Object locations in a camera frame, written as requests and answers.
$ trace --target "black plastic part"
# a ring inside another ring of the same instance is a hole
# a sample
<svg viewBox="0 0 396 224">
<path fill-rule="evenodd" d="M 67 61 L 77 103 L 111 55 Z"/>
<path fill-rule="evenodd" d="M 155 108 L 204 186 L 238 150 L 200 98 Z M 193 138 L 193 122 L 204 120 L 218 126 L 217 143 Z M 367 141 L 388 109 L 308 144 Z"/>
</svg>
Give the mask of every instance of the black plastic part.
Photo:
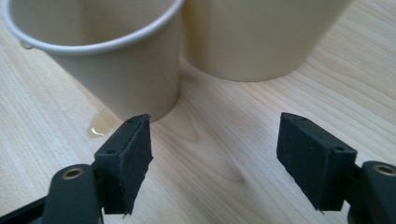
<svg viewBox="0 0 396 224">
<path fill-rule="evenodd" d="M 0 217 L 0 224 L 37 223 L 43 214 L 45 202 L 46 197 L 8 213 Z"/>
<path fill-rule="evenodd" d="M 43 224 L 97 224 L 102 220 L 94 183 L 90 165 L 78 164 L 59 171 L 49 187 Z"/>
<path fill-rule="evenodd" d="M 341 210 L 355 149 L 309 119 L 282 113 L 276 155 L 317 210 Z"/>
<path fill-rule="evenodd" d="M 105 178 L 101 200 L 106 214 L 131 214 L 152 161 L 149 115 L 126 120 L 95 153 L 97 175 Z"/>
<path fill-rule="evenodd" d="M 367 161 L 361 167 L 359 183 L 362 204 L 367 209 L 359 209 L 357 214 L 361 216 L 368 211 L 374 223 L 395 224 L 396 167 L 384 162 Z"/>
</svg>

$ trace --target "water droplet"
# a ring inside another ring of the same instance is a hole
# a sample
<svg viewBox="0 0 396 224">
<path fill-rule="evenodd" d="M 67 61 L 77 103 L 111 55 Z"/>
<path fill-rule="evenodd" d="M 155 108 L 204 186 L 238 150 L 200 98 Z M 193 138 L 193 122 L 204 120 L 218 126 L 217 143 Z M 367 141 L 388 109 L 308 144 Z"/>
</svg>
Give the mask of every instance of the water droplet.
<svg viewBox="0 0 396 224">
<path fill-rule="evenodd" d="M 92 118 L 91 125 L 87 130 L 87 134 L 91 138 L 105 136 L 116 124 L 116 118 L 108 114 L 105 110 Z"/>
</svg>

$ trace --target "wooden table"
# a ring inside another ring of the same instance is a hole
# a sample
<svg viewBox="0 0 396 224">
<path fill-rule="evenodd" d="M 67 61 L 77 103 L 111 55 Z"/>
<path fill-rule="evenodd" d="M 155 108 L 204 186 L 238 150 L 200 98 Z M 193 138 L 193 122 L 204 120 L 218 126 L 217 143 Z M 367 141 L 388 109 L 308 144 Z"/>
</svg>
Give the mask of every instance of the wooden table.
<svg viewBox="0 0 396 224">
<path fill-rule="evenodd" d="M 39 50 L 0 24 L 0 216 L 43 197 L 65 166 L 121 121 Z M 315 211 L 276 159 L 283 111 L 396 164 L 396 1 L 356 0 L 295 71 L 270 81 L 218 79 L 181 60 L 175 108 L 151 124 L 154 161 L 131 217 L 106 223 L 346 223 Z"/>
</svg>

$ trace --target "beige paper cup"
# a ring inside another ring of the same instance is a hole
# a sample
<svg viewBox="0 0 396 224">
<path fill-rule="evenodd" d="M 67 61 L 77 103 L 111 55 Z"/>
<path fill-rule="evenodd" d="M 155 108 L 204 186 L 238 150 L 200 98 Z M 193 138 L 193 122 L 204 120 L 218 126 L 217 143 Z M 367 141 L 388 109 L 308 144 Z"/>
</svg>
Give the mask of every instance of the beige paper cup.
<svg viewBox="0 0 396 224">
<path fill-rule="evenodd" d="M 183 0 L 4 0 L 24 45 L 45 51 L 120 119 L 163 117 L 179 90 Z"/>
<path fill-rule="evenodd" d="M 187 0 L 182 55 L 235 81 L 264 81 L 304 61 L 350 0 Z"/>
</svg>

